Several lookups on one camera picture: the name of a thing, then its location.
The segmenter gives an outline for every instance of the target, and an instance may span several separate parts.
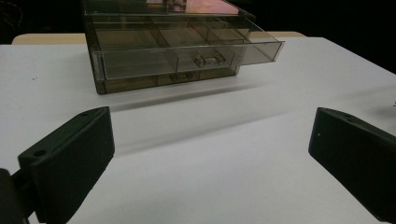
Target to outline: storage box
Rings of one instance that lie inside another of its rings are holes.
[[[83,0],[100,94],[235,76],[276,60],[283,42],[221,0]]]

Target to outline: acrylic drawer organizer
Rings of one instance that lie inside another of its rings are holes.
[[[283,44],[225,1],[150,2],[83,1],[98,93],[235,76],[240,65],[274,62]]]

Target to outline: transparent plastic box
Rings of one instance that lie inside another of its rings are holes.
[[[222,0],[82,0],[97,92],[238,73],[276,60],[283,42]]]

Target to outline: screw hole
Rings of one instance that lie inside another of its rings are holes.
[[[46,150],[38,150],[37,152],[35,152],[35,154],[33,154],[36,157],[40,157],[42,155],[46,154]]]

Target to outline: white table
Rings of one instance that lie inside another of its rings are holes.
[[[116,154],[70,223],[379,223],[307,150],[319,106],[396,135],[396,76],[323,38],[280,39],[276,63],[237,77],[109,95],[85,45],[0,46],[0,167],[109,105]]]

